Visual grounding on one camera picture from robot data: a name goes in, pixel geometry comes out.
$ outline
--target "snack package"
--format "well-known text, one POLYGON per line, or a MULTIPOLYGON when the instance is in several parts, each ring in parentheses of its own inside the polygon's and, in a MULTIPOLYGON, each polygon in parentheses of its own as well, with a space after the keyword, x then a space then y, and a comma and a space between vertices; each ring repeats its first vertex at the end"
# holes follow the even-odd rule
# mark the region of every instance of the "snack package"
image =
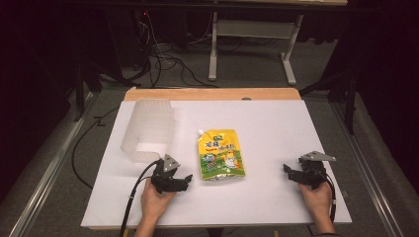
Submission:
POLYGON ((200 131, 198 153, 203 180, 244 176, 237 134, 233 129, 200 131))

